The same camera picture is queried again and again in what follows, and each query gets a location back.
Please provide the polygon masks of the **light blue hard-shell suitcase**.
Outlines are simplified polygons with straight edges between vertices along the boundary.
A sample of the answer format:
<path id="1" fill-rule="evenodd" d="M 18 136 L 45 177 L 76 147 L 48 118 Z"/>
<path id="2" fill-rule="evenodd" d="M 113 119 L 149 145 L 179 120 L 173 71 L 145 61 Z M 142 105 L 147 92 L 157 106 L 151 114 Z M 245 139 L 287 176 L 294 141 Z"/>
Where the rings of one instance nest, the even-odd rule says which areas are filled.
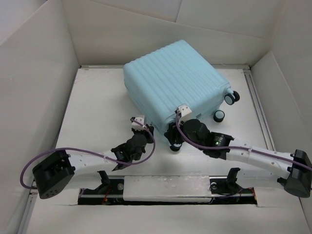
<path id="1" fill-rule="evenodd" d="M 227 79 L 184 40 L 125 64 L 123 74 L 129 97 L 168 145 L 164 133 L 175 122 L 176 110 L 189 112 L 191 118 L 222 121 L 220 105 L 240 99 Z"/>

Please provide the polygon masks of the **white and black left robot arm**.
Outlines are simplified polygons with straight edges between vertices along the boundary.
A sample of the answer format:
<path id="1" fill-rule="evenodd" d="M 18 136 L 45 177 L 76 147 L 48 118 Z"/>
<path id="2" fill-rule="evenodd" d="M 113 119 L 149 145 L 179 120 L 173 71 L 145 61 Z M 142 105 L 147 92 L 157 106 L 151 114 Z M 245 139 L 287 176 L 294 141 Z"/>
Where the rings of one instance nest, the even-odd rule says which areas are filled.
<path id="1" fill-rule="evenodd" d="M 39 197 L 52 198 L 63 191 L 75 175 L 95 171 L 98 171 L 100 176 L 93 179 L 92 188 L 100 194 L 106 192 L 109 182 L 106 179 L 107 174 L 103 171 L 105 164 L 114 162 L 116 166 L 113 170 L 122 170 L 147 161 L 155 151 L 153 126 L 139 125 L 133 127 L 132 131 L 134 135 L 131 139 L 111 150 L 115 158 L 70 147 L 57 148 L 36 156 L 34 160 L 48 155 L 32 169 Z"/>

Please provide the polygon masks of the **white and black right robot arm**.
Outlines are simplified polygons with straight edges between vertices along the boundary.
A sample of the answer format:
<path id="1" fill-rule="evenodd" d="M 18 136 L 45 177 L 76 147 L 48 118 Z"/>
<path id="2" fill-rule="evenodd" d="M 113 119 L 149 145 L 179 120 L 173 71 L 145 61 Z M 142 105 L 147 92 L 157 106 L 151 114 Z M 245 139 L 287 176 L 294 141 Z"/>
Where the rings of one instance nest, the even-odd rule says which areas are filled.
<path id="1" fill-rule="evenodd" d="M 212 132 L 198 119 L 182 124 L 171 122 L 164 136 L 174 151 L 187 142 L 211 158 L 242 162 L 258 168 L 251 171 L 230 169 L 225 186 L 231 193 L 242 187 L 255 186 L 281 188 L 301 198 L 311 195 L 312 163 L 302 150 L 283 153 L 257 148 L 230 135 Z"/>

